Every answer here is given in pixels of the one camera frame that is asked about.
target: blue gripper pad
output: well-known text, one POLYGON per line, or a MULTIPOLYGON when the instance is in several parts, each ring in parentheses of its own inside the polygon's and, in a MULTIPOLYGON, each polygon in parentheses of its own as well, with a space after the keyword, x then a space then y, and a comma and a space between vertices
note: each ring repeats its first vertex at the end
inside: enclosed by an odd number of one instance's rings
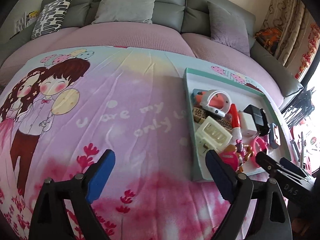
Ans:
POLYGON ((88 193, 86 200, 92 204, 94 200, 97 200, 101 192, 109 179, 109 176, 116 164, 116 155, 113 151, 109 150, 108 156, 104 159, 103 163, 95 172, 94 176, 88 183, 88 193))

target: toy figurine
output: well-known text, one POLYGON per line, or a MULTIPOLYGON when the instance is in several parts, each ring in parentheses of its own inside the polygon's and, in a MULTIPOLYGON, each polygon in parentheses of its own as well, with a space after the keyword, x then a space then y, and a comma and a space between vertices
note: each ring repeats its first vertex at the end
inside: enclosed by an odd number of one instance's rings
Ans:
POLYGON ((250 145, 237 140, 236 145, 229 144, 219 156, 234 171, 243 172, 242 165, 253 156, 253 150, 250 145))

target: cartoon girl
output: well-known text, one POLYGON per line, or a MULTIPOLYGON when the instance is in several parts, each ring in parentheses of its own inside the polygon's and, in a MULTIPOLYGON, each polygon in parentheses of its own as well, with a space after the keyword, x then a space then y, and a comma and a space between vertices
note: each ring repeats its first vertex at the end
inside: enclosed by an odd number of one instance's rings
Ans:
POLYGON ((39 67, 30 71, 26 77, 15 85, 0 108, 0 154, 4 143, 11 141, 14 121, 29 109, 33 100, 39 94, 37 81, 46 70, 45 67, 39 67))

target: white charger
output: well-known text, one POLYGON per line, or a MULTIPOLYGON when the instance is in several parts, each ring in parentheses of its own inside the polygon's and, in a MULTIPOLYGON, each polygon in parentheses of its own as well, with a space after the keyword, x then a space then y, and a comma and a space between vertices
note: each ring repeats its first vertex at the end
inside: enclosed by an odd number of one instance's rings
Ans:
POLYGON ((239 112, 241 133, 244 137, 253 137, 257 134, 257 128, 251 114, 239 112))

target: patterned throw pillow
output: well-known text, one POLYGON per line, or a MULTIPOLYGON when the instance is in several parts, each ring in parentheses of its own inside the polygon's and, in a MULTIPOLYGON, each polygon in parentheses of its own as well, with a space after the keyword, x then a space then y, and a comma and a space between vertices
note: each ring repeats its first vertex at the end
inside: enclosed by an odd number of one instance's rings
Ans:
POLYGON ((56 0, 46 4, 39 15, 31 39, 60 30, 70 2, 71 0, 56 0))

